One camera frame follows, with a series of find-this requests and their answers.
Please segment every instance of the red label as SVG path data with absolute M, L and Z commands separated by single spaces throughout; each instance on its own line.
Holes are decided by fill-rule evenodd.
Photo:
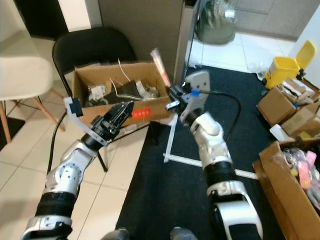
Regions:
M 151 116 L 151 109 L 150 108 L 142 108 L 132 111 L 132 117 L 134 119 L 143 119 L 148 118 Z

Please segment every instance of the black chair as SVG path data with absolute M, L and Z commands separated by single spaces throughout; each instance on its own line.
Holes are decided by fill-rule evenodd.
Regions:
M 133 62 L 136 55 L 127 38 L 111 27 L 98 27 L 69 32 L 61 36 L 52 49 L 54 65 L 60 75 L 67 94 L 72 97 L 71 88 L 65 74 L 92 63 Z M 101 155 L 99 161 L 108 171 Z

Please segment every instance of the trash bag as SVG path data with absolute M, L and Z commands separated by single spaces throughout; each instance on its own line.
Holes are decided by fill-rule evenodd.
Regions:
M 208 44 L 226 44 L 235 38 L 234 0 L 209 0 L 196 23 L 197 38 Z

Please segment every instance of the black rug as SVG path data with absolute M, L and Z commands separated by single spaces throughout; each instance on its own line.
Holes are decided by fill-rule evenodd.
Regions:
M 260 120 L 256 104 L 265 89 L 254 74 L 204 67 L 210 71 L 211 89 L 232 93 L 242 103 L 238 125 L 228 143 L 235 167 L 252 170 L 258 153 L 272 140 Z M 210 96 L 205 109 L 221 123 L 225 135 L 236 114 L 228 98 Z M 214 239 L 209 221 L 207 186 L 200 167 L 169 161 L 164 164 L 170 128 L 158 125 L 158 145 L 149 129 L 117 228 L 125 227 L 136 240 L 166 240 L 174 226 L 193 231 L 199 240 Z M 193 136 L 176 126 L 171 154 L 199 159 Z M 257 180 L 240 177 L 260 216 L 265 240 L 283 240 L 277 220 Z
M 7 117 L 6 121 L 8 123 L 11 139 L 16 135 L 16 133 L 26 123 L 24 120 L 11 118 L 11 117 Z M 7 141 L 6 141 L 4 128 L 2 127 L 2 124 L 1 124 L 1 121 L 0 121 L 0 151 L 1 151 L 1 149 L 3 149 L 5 147 L 6 144 L 7 144 Z

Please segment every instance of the black folding chair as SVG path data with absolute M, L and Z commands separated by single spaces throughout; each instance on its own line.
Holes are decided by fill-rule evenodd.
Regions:
M 133 62 L 136 55 L 128 39 L 111 27 L 98 27 L 69 32 L 61 36 L 52 49 L 54 65 L 60 75 L 67 94 L 72 97 L 65 75 L 75 69 L 92 63 Z M 99 161 L 108 171 L 98 152 Z

